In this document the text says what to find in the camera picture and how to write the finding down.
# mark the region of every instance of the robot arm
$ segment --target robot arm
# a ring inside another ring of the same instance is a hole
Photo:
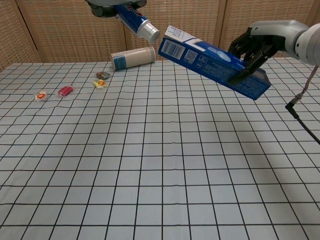
[[[295,20],[258,21],[235,39],[229,53],[243,60],[247,66],[229,80],[238,84],[254,73],[278,51],[310,65],[320,65],[320,23],[308,27]]]
[[[85,0],[91,7],[93,15],[102,18],[112,18],[117,15],[114,5],[132,3],[135,9],[144,7],[147,0]]]

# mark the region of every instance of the white cap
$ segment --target white cap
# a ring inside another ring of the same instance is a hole
[[[136,34],[140,38],[148,40],[149,44],[152,45],[157,41],[160,32],[147,20],[142,23]]]

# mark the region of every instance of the table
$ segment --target table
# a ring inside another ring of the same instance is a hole
[[[272,87],[253,101],[171,61],[12,64],[0,239],[318,240],[320,146],[285,109],[312,68],[263,68]],[[109,88],[94,88],[100,71]],[[319,103],[320,72],[295,106],[318,136]]]

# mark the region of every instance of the woven wall panel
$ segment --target woven wall panel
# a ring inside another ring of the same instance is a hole
[[[220,46],[227,50],[230,43],[256,21],[297,20],[304,23],[313,2],[314,0],[230,0],[224,16],[226,31],[221,36]]]
[[[0,41],[0,71],[12,63],[36,61],[9,0],[0,1]]]
[[[48,62],[108,61],[121,49],[115,18],[99,18],[84,0],[23,0]]]
[[[172,25],[200,39],[213,43],[219,9],[219,0],[149,0],[139,11],[145,15],[159,31],[160,37],[154,44],[158,52],[163,35]],[[127,48],[148,46],[148,41],[138,38],[126,29]]]

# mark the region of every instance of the cardboard box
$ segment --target cardboard box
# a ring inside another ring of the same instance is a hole
[[[229,85],[227,81],[244,69],[246,63],[173,26],[166,29],[158,54],[253,100],[271,86],[262,69],[241,83]]]

